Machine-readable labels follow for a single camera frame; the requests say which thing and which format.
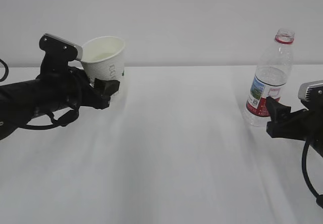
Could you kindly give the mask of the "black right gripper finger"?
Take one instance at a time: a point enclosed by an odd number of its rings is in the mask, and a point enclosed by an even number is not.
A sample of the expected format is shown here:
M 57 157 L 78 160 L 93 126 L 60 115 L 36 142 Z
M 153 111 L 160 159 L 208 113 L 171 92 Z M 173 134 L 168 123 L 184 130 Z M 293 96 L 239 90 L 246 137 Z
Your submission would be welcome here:
M 283 105 L 270 96 L 266 98 L 265 105 L 272 122 L 286 120 L 291 114 L 290 106 Z

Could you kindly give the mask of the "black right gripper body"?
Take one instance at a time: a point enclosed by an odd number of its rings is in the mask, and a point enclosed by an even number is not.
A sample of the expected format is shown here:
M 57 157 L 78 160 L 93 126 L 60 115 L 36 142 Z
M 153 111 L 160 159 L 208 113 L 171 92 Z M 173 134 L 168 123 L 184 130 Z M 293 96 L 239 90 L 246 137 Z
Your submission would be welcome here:
M 285 138 L 306 141 L 322 155 L 322 95 L 315 95 L 310 102 L 301 101 L 305 109 L 291 111 L 288 119 L 266 124 L 266 132 L 272 138 Z

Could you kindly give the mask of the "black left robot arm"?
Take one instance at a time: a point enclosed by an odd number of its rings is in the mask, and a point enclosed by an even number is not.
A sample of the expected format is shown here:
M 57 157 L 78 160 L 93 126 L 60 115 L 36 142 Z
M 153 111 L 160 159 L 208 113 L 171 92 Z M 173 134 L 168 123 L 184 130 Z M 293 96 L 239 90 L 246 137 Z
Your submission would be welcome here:
M 65 127 L 79 118 L 82 106 L 108 108 L 120 88 L 124 67 L 71 67 L 69 62 L 82 60 L 82 47 L 48 33 L 41 37 L 39 47 L 45 52 L 39 75 L 1 86 L 1 139 L 17 128 Z

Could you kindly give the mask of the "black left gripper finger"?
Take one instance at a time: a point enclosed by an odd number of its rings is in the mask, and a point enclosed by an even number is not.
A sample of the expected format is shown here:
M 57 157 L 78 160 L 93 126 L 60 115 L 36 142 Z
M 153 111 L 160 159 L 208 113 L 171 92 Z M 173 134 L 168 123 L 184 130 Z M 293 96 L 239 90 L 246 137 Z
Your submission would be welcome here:
M 110 99 L 112 95 L 119 91 L 120 82 L 118 80 L 100 80 L 95 78 L 94 89 L 104 99 Z

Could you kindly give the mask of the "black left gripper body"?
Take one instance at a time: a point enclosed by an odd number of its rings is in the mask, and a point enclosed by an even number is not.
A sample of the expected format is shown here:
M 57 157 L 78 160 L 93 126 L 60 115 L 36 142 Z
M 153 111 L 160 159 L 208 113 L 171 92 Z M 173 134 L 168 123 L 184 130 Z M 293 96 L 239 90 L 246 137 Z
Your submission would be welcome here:
M 70 62 L 72 61 L 63 59 L 58 54 L 45 52 L 37 78 L 57 90 L 63 103 L 69 107 L 87 106 L 95 109 L 109 107 L 111 98 L 102 98 L 94 86 L 90 85 L 84 69 L 71 67 Z

